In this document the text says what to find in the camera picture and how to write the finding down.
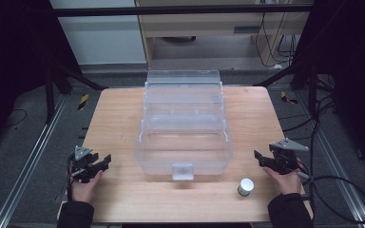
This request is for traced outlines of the person's left hand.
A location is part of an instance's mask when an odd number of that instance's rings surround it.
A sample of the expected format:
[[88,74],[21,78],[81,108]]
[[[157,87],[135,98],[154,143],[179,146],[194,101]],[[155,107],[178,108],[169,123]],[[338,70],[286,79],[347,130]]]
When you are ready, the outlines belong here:
[[99,171],[88,183],[74,180],[71,184],[72,200],[91,203],[94,198],[95,189],[103,174],[103,171]]

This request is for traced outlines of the small silver can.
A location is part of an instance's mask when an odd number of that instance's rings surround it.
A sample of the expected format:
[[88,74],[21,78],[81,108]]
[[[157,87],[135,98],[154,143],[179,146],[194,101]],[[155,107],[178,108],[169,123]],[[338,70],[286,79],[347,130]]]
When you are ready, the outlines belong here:
[[242,197],[247,197],[254,190],[255,184],[251,179],[242,179],[238,186],[238,193]]

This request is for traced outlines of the person's right hand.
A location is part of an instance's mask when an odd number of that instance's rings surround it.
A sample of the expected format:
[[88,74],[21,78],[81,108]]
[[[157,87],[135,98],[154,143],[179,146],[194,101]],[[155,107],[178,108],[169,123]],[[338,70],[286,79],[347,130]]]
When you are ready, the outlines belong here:
[[263,167],[263,170],[275,181],[282,195],[299,194],[301,192],[301,180],[297,172],[281,175],[269,167]]

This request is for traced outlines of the black horizontal bar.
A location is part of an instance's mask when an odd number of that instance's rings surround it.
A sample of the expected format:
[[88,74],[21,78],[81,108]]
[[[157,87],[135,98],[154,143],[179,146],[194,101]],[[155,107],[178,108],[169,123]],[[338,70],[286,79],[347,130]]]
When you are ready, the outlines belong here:
[[313,4],[288,5],[217,5],[217,6],[169,6],[169,7],[133,7],[99,9],[53,9],[57,17],[77,16],[127,16],[127,15],[168,15],[202,13],[256,13],[256,12],[303,12],[311,11]]

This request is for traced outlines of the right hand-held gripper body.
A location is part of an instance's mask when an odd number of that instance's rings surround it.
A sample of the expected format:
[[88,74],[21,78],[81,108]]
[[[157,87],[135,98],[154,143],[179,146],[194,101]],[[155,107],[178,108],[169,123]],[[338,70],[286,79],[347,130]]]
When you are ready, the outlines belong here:
[[298,169],[296,152],[308,152],[309,147],[286,138],[270,144],[269,150],[274,156],[272,169],[280,175],[286,175],[291,171]]

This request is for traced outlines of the white cabinet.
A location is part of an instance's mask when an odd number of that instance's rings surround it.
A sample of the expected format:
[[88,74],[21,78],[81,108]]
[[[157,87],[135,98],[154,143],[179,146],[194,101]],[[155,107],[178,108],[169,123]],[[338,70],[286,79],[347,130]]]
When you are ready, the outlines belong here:
[[[134,0],[49,0],[57,9],[134,7]],[[138,18],[128,16],[59,19],[79,65],[145,64]]]

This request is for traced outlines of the black metal stand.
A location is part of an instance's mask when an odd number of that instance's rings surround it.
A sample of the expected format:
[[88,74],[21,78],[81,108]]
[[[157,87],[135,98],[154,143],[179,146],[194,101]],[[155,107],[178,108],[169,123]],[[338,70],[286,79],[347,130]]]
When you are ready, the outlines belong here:
[[75,79],[83,85],[95,90],[106,89],[106,86],[98,85],[90,81],[88,78],[84,77],[82,73],[77,73],[76,71],[60,64],[56,60],[47,59],[44,75],[47,103],[47,124],[53,119],[55,114],[53,87],[56,86],[61,94],[70,94],[72,91],[72,86],[67,79],[68,77]]
[[293,75],[290,83],[293,90],[302,89],[305,84],[308,84],[308,109],[315,117],[317,115],[317,67],[312,54],[298,56],[290,66],[255,86],[268,87],[287,75]]

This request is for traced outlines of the aluminium floor rail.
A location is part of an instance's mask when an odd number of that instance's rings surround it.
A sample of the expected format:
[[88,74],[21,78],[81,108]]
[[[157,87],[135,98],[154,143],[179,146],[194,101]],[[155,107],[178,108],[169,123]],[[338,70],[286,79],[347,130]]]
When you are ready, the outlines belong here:
[[311,123],[311,126],[314,129],[311,143],[317,142],[318,148],[327,162],[330,171],[338,178],[336,184],[338,185],[340,193],[350,209],[353,219],[357,221],[358,228],[365,228],[365,203],[360,196],[361,192],[356,189],[355,184],[349,183],[349,175],[338,160],[324,131],[317,123]]
[[3,206],[0,209],[0,228],[7,228],[10,223],[10,219],[18,206],[20,199],[22,198],[28,184],[29,180],[34,173],[34,170],[40,161],[43,152],[46,149],[48,141],[52,135],[52,132],[58,123],[61,114],[63,113],[64,106],[67,101],[67,95],[60,95],[58,102],[54,107],[54,113],[52,118],[44,125],[44,128],[39,135],[38,140],[33,146],[29,157],[24,164],[21,173],[19,174],[15,184],[10,190]]

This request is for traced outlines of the clear plastic tiered storage box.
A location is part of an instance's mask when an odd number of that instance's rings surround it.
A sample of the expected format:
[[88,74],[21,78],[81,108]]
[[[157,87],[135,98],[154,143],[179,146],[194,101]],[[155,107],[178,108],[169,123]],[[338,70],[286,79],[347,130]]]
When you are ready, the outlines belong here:
[[134,157],[147,175],[192,181],[224,173],[233,146],[217,70],[151,70]]

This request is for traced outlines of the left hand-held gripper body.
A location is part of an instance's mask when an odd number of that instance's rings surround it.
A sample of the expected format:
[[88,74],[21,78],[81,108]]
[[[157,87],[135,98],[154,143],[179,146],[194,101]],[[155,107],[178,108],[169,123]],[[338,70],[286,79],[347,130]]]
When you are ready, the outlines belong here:
[[96,174],[91,173],[91,161],[89,155],[92,154],[91,148],[76,145],[74,153],[69,156],[70,176],[82,183],[88,183]]

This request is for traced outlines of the wooden desk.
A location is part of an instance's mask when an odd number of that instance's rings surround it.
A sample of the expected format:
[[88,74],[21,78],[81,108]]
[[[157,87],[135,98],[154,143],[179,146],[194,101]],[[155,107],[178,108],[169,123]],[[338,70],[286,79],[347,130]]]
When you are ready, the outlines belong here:
[[[138,7],[217,6],[217,5],[286,5],[312,4],[314,0],[134,0]],[[139,17],[145,57],[153,63],[154,44],[162,37],[250,35],[261,62],[274,64],[273,55],[284,35],[300,35],[309,13],[256,12],[216,14],[141,15]]]

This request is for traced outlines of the yellow black striped tape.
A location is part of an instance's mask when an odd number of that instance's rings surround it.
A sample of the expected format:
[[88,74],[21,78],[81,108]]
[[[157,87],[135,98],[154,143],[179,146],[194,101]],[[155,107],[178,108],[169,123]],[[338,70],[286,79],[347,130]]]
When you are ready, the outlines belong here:
[[89,97],[89,94],[84,94],[82,96],[81,101],[80,101],[80,103],[78,104],[78,107],[77,107],[78,110],[83,110],[84,109],[88,97]]
[[289,99],[284,91],[280,92],[280,98],[282,101],[284,101],[288,104],[292,104],[292,105],[298,104],[298,101],[296,99]]

